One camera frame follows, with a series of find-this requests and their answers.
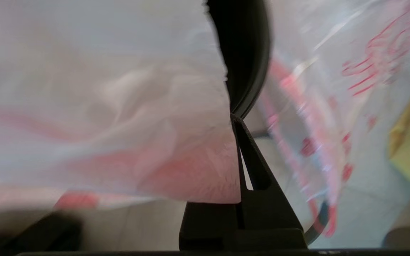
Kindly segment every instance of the floor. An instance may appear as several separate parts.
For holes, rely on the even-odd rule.
[[[404,91],[404,95],[410,98],[410,92]],[[407,100],[397,104],[392,112],[399,113],[406,103]],[[385,234],[410,201],[410,183],[385,160],[386,134],[396,118],[393,115],[379,122],[364,144],[364,154],[342,191],[335,235],[319,237],[310,248],[380,247]],[[257,115],[255,120],[247,120],[249,128],[253,131],[263,128],[260,123],[253,124],[260,122]],[[275,144],[270,138],[259,138],[257,144],[303,227],[309,228],[312,217],[306,199],[280,160]],[[154,201],[106,211],[69,211],[69,214],[84,221],[83,250],[177,250],[184,207],[184,202]],[[1,213],[0,233],[16,234],[46,214],[47,211]]]

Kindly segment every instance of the translucent plastic bag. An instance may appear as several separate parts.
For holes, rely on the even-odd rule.
[[[410,0],[270,5],[275,46],[259,106],[314,217],[326,196],[332,235],[358,148],[403,97],[389,88],[410,78]]]
[[[139,200],[115,193],[238,202],[202,4],[0,1],[0,204],[53,206],[70,190],[63,202],[93,207]]]

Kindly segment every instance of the black bracket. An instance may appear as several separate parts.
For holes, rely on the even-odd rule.
[[[239,156],[241,203],[187,203],[180,250],[307,249],[303,228],[246,125],[234,115],[231,120]],[[241,155],[253,191],[246,188]]]

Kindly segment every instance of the white plastic bag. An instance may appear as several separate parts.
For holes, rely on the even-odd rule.
[[[238,202],[225,69],[202,4],[1,0],[0,198]],[[23,188],[45,193],[11,192]]]
[[[390,87],[410,76],[410,0],[274,0],[270,9],[275,46],[259,106],[314,218],[326,196],[332,235],[358,148],[403,97]]]

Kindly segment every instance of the black plastic stand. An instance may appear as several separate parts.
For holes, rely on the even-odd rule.
[[[180,250],[306,249],[303,228],[244,122],[232,116],[239,155],[241,203],[187,203]],[[240,152],[253,191],[246,188]]]

